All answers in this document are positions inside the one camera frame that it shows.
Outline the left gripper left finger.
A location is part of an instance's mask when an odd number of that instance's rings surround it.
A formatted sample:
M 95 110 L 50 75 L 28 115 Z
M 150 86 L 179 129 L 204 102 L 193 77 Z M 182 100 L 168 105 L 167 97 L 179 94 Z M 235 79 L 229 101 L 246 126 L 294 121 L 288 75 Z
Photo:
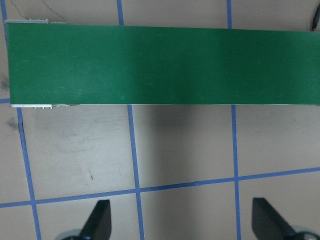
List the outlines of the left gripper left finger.
M 112 233 L 110 200 L 98 200 L 82 228 L 81 240 L 109 240 Z

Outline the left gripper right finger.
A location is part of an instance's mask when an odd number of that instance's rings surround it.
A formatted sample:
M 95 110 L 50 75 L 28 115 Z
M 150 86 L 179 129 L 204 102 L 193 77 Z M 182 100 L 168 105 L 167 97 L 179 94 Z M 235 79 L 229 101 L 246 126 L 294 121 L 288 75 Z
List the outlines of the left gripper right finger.
M 304 240 L 263 197 L 252 200 L 251 227 L 258 240 Z

